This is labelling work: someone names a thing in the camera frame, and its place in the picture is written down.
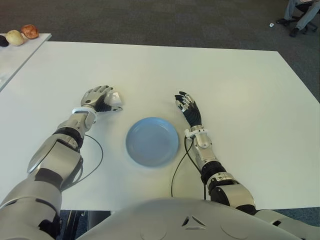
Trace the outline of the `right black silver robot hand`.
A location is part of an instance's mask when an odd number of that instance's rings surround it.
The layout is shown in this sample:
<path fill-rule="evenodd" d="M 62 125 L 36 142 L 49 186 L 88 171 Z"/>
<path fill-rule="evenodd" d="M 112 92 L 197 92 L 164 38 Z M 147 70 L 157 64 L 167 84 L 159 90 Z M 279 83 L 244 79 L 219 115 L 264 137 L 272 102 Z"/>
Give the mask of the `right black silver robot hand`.
<path fill-rule="evenodd" d="M 182 112 L 189 126 L 191 128 L 201 126 L 201 113 L 192 96 L 184 91 L 179 91 L 179 94 L 176 94 L 174 97 L 176 106 Z"/>

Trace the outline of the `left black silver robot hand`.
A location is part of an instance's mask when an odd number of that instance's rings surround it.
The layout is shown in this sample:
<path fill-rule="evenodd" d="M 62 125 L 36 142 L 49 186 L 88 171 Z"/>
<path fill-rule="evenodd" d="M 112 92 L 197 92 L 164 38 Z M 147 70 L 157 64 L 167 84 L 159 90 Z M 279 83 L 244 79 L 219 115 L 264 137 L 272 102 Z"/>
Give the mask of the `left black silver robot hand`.
<path fill-rule="evenodd" d="M 115 93 L 114 88 L 108 85 L 97 86 L 88 90 L 81 99 L 80 106 L 94 109 L 96 112 L 120 112 L 121 106 L 110 103 Z"/>

